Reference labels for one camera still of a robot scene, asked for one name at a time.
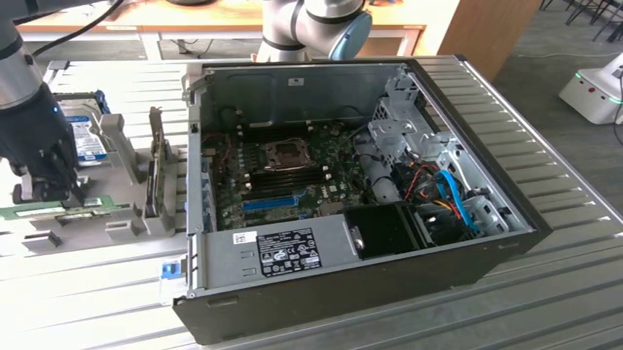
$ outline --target aluminum table surface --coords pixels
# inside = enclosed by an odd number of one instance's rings
[[[453,56],[418,61],[555,232],[473,286],[206,349],[609,349],[623,345],[619,214],[471,65]],[[182,70],[179,61],[74,62],[46,77],[54,91],[82,91],[95,83],[107,92],[114,112],[124,114],[132,144],[146,147],[151,105],[163,107],[171,143],[186,144]],[[180,163],[180,203],[183,169]],[[0,348],[198,349],[174,311],[159,301],[159,263],[184,252],[186,237],[178,234],[120,246],[3,257]]]

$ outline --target power supply label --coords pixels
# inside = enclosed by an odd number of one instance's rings
[[[323,266],[311,228],[258,236],[258,251],[266,277]]]

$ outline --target yellow cable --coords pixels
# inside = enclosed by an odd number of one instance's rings
[[[441,206],[443,206],[445,208],[447,208],[447,210],[453,211],[453,208],[450,207],[449,204],[446,204],[445,202],[442,201],[434,201],[437,204],[439,204]]]

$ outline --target floor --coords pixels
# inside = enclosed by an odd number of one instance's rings
[[[578,69],[599,68],[617,55],[523,57],[623,52],[623,41],[606,42],[611,29],[597,42],[591,41],[599,23],[589,25],[589,13],[582,14],[570,26],[563,24],[571,13],[571,10],[565,12],[566,7],[565,1],[554,0],[547,10],[537,13],[494,84],[589,183],[623,212],[623,146],[614,136],[613,125],[594,125],[558,98]]]
[[[494,83],[593,186],[623,212],[623,146],[614,137],[614,129],[609,125],[591,124],[558,98],[561,89],[579,68],[601,67],[615,56],[523,57],[553,53],[606,55],[623,51],[623,42],[614,44],[605,42],[607,34],[602,35],[598,42],[591,42],[599,23],[597,26],[589,25],[589,14],[581,15],[571,26],[563,24],[570,14],[565,12],[566,7],[566,2],[554,0],[547,11],[537,13]],[[210,50],[203,54],[203,58],[245,58],[257,52],[259,41],[215,40],[211,43],[210,40],[200,40],[190,45],[194,54],[188,55],[179,54],[174,42],[162,42],[164,59],[196,57],[210,44]],[[31,51],[42,45],[43,43],[28,43]],[[46,52],[38,58],[38,64],[46,69],[48,62],[54,60],[98,61],[144,58],[140,42],[68,42]]]

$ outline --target blue latch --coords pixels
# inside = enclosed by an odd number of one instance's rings
[[[179,279],[182,277],[182,263],[166,262],[163,264],[162,279]]]

